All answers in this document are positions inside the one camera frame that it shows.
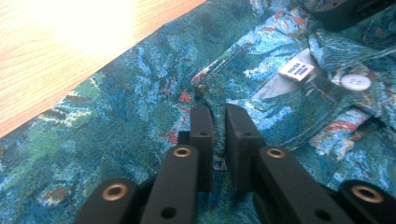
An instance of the white button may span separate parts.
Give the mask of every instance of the white button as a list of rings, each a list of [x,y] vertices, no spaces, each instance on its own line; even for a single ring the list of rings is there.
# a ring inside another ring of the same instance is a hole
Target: white button
[[[350,74],[341,78],[341,85],[351,91],[365,91],[371,86],[371,81],[368,77]]]

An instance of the light wood tabletop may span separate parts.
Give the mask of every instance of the light wood tabletop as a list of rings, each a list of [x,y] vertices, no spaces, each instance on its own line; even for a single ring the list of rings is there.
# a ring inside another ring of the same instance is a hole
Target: light wood tabletop
[[[0,137],[204,1],[1,1]]]

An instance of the white label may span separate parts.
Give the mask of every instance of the white label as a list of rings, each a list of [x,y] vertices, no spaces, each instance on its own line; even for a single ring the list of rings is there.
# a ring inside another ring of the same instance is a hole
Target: white label
[[[303,80],[314,70],[315,66],[309,63],[303,63],[297,58],[292,58],[285,66],[280,69],[279,74],[292,78],[297,81]]]

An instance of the fabric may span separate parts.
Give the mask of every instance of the fabric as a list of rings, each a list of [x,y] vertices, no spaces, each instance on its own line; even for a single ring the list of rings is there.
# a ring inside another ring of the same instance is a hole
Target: fabric
[[[207,1],[129,49],[51,110],[0,139],[2,223],[72,223],[101,182],[156,174],[191,106],[214,115],[214,190],[199,223],[259,223],[224,161],[225,104],[244,107],[268,145],[292,150],[319,183],[361,179],[396,196],[396,7],[326,31],[299,1]],[[274,97],[278,70],[305,49],[318,77]],[[367,91],[340,85],[347,74]]]

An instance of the wooden surface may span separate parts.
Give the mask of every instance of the wooden surface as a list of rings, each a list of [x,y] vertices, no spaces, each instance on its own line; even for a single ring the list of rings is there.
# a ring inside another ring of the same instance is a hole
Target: wooden surface
[[[1,1],[0,137],[204,1]]]

